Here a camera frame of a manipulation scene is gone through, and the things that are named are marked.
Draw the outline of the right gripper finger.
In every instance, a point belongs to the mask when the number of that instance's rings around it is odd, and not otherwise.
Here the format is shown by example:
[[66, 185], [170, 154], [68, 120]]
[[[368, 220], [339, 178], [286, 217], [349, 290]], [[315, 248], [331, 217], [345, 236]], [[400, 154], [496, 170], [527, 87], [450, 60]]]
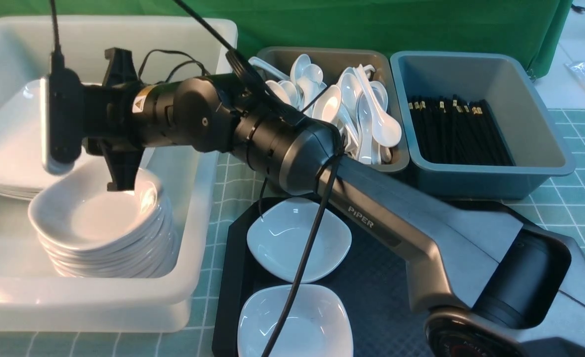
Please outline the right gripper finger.
[[116, 86], [139, 80], [132, 60], [132, 51], [123, 48], [108, 48], [104, 55], [109, 63], [102, 83], [103, 86]]
[[107, 184], [107, 190], [109, 192], [134, 190], [144, 149], [135, 148], [130, 151], [116, 151], [105, 141], [100, 141], [99, 147], [112, 178], [112, 181]]

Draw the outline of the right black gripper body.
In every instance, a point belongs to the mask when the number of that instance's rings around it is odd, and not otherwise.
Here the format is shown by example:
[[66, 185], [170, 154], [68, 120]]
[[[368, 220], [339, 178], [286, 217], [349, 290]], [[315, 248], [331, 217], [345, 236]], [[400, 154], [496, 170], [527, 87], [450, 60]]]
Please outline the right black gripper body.
[[140, 81], [83, 86], [83, 141], [87, 152], [135, 152], [176, 145], [176, 83]]

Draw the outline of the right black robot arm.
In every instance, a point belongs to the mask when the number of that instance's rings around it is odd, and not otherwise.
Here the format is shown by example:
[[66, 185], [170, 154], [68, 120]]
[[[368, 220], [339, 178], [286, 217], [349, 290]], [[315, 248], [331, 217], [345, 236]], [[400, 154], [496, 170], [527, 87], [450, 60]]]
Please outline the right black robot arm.
[[437, 357], [585, 357], [585, 255], [503, 212], [463, 210], [342, 153], [338, 130], [284, 104], [238, 51], [231, 74], [83, 89], [84, 146], [130, 190], [143, 149], [229, 152], [292, 195], [315, 193], [403, 258]]

